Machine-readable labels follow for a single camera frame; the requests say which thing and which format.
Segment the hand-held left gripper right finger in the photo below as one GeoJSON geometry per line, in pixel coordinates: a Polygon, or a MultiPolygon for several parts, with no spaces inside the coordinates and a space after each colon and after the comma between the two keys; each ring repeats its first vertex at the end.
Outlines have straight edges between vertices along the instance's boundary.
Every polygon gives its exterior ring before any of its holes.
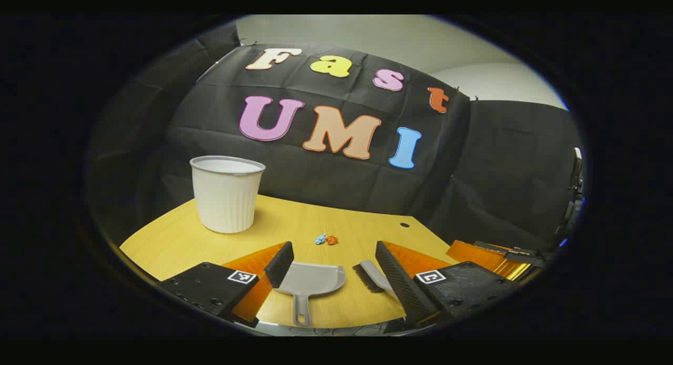
{"type": "Polygon", "coordinates": [[[450,265],[391,242],[378,241],[375,257],[411,326],[466,319],[520,287],[475,262],[450,265]]]}

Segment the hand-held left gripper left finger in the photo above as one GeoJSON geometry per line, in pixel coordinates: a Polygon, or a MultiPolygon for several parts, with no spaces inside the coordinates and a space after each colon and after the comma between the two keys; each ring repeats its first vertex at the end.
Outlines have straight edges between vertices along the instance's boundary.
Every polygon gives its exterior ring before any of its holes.
{"type": "Polygon", "coordinates": [[[255,326],[271,291],[294,260],[291,242],[280,242],[226,264],[201,262],[161,281],[164,290],[216,317],[255,326]]]}

